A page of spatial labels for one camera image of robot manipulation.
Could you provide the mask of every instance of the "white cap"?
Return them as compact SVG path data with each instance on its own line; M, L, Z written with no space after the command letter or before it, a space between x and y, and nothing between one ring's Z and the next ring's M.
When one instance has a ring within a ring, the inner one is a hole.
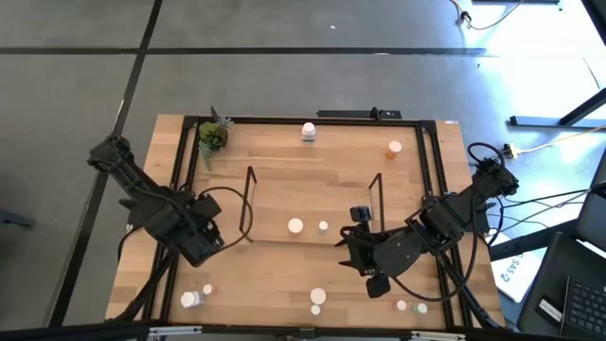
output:
M427 313L427 306L425 305L425 303L419 303L417 305L417 312L419 312L421 314L426 314Z
M195 307L200 304L202 299L198 292L184 292L181 296L181 304L184 308Z
M315 288L312 290L312 302L313 304L320 305L326 301L326 292L321 288Z
M313 133L314 130L315 130L315 127L313 126L313 123L307 122L307 123L303 124L303 132Z
M213 289L211 284L205 284L205 286L202 287L202 292L205 293L205 295L210 295L212 294Z
M320 306L319 305L312 305L312 314L318 316L320 315Z
M298 218L292 218L289 222L288 222L288 229L292 232L292 233L299 233L303 230L303 222L298 219Z
M401 151L401 143L398 141L389 142L389 150L393 153L399 153Z
M399 300L398 302L396 302L396 308L398 308L399 311L405 311L406 302L404 302L403 300Z

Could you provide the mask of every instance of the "wooden tabletop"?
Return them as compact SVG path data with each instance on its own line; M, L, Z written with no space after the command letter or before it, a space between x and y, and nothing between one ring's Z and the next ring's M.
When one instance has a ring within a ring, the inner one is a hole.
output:
M145 161L145 172L160 185L169 183L182 116L158 116ZM370 299L366 278L357 271L338 265L348 259L346 247L333 247L338 231L352 225L351 206L368 205L377 215L377 193L367 187L377 172L383 175L385 227L402 226L403 219L420 207L422 175L415 130L405 127L316 125L317 139L302 142L300 127L276 124L236 124L224 150L212 156L212 170L199 160L193 190L229 186L243 192L246 169L252 166L258 178L248 199L254 209L250 237L235 247L191 267L181 259L169 320L172 322L365 328L443 329L440 303L426 303L428 314L418 317L410 309L419 301L399 288L380 298ZM458 191L471 183L463 141L456 122L437 122L438 138L449 190ZM403 148L393 160L385 157L385 147L398 140ZM188 137L189 155L193 134ZM432 183L437 177L429 137L426 149ZM181 178L185 178L184 165ZM240 235L241 199L227 191L211 193L223 212L216 222L226 242ZM288 231L288 221L299 218L304 228L299 235ZM329 230L318 233L318 223ZM147 280L156 242L140 231L124 245L116 272L107 317L121 313ZM472 237L460 243L463 269L470 260ZM439 296L436 261L421 258L400 280L426 296ZM185 309L180 304L184 291L201 291L210 283L216 293L203 306ZM477 258L468 284L482 306L498 323L505 321L490 268L487 247L478 244ZM164 282L158 286L153 316L158 316ZM322 288L327 300L322 312L313 316L310 291ZM408 304L397 312L394 303ZM461 324L456 298L455 321Z

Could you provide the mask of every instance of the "gray floor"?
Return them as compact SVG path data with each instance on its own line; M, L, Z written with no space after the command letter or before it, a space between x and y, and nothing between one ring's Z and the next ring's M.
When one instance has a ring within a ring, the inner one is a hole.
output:
M478 25L504 11L461 4ZM151 8L152 0L5 0L0 47L137 47ZM458 120L466 143L528 148L571 133L512 128L508 117L561 116L606 84L596 62L603 49L578 1L523 5L481 33L455 19L448 0L166 1L151 46L485 47L490 56L148 56L123 134L142 164L158 114L208 115L213 105L228 116L311 117L319 109L377 105L410 118ZM0 56L0 207L38 221L32 229L0 226L1 329L46 322L95 176L87 151L110 132L133 63L134 56ZM521 181L517 198L587 187L603 142L604 133L587 135L508 162ZM104 316L126 219L117 204L123 196L110 181L69 324ZM508 214L520 218L535 208ZM556 224L578 209L537 220ZM538 228L520 225L507 234ZM515 319L516 307L507 307Z

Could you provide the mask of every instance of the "green plant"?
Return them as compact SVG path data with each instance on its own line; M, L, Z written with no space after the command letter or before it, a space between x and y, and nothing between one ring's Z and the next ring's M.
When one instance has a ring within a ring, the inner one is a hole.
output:
M199 150L209 171L210 156L227 144L227 129L233 124L229 117L217 117L215 122L204 122L200 126Z

